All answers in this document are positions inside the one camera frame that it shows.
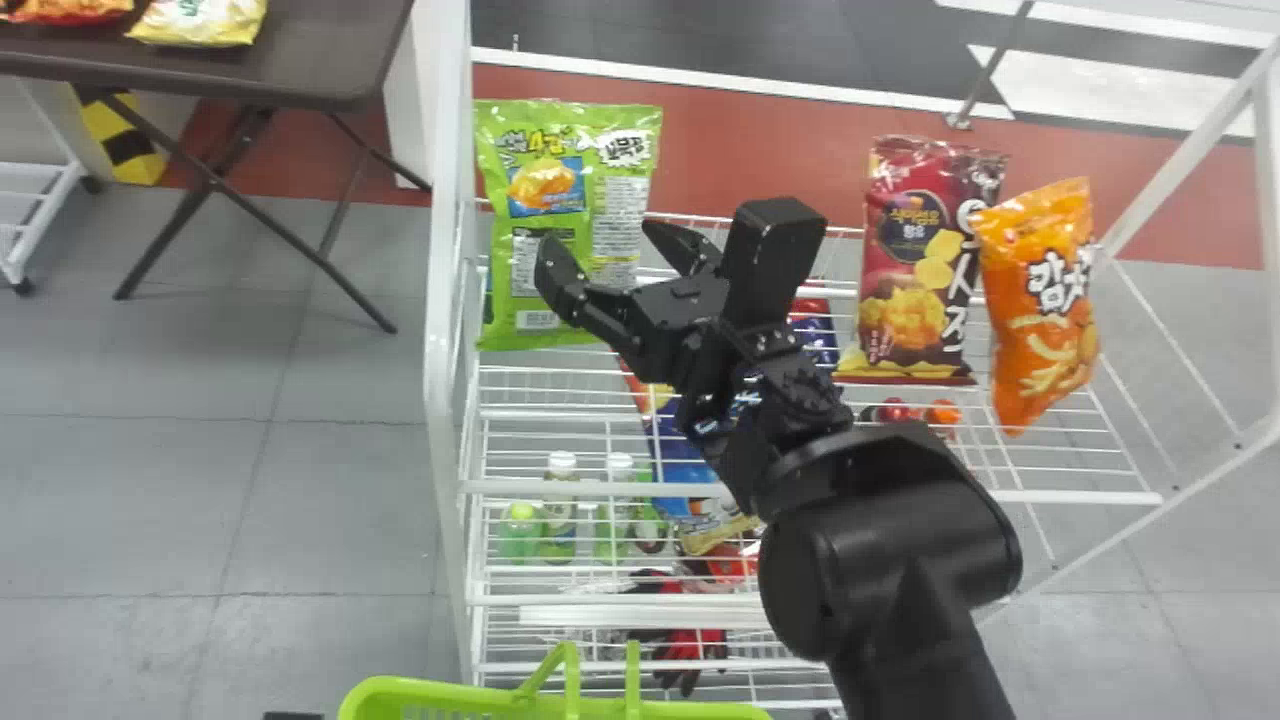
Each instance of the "gray tile floor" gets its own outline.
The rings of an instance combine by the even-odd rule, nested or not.
[[[175,201],[76,196],[38,293],[0,296],[0,714],[332,717],[369,675],[452,679],[417,377],[428,211],[357,206],[335,249],[388,337],[225,204],[111,302]],[[266,202],[319,237],[324,204]],[[1133,272],[1157,309],[1187,304],[1190,270]],[[1224,340],[1183,309],[1175,331]],[[1254,369],[1207,347],[1210,382],[1257,410]],[[996,618],[1020,717],[1280,716],[1277,461]]]

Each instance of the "table top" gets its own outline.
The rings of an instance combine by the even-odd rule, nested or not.
[[[152,47],[138,10],[92,28],[0,22],[0,74],[347,111],[381,91],[413,0],[269,0],[248,47]]]

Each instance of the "black floor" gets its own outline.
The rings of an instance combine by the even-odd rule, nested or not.
[[[1011,18],[933,0],[474,0],[475,44],[909,95],[961,99]],[[1029,20],[1019,47],[1235,77],[1256,51]],[[983,101],[1000,102],[987,87]]]

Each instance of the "folding table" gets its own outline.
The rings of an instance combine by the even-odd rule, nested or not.
[[[104,27],[0,24],[0,73],[74,83],[82,99],[87,95],[102,102],[198,173],[196,184],[114,297],[129,299],[187,222],[212,193],[220,192],[315,263],[379,327],[394,333],[396,325],[351,284],[328,255],[370,158],[420,188],[430,190],[426,181],[370,147],[338,117],[338,113],[360,110],[378,97],[412,4],[413,0],[271,0],[256,44],[225,50],[150,47],[123,37],[145,3],[133,17]],[[195,158],[177,140],[122,102],[111,92],[115,87],[234,100],[241,109],[224,147]],[[225,181],[282,108],[326,114],[362,150],[324,238],[315,247]]]

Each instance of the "green snack bag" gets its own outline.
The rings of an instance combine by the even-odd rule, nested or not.
[[[493,204],[480,350],[598,342],[561,322],[534,287],[544,238],[568,247],[593,282],[635,284],[658,161],[662,109],[553,100],[477,100],[476,161]]]

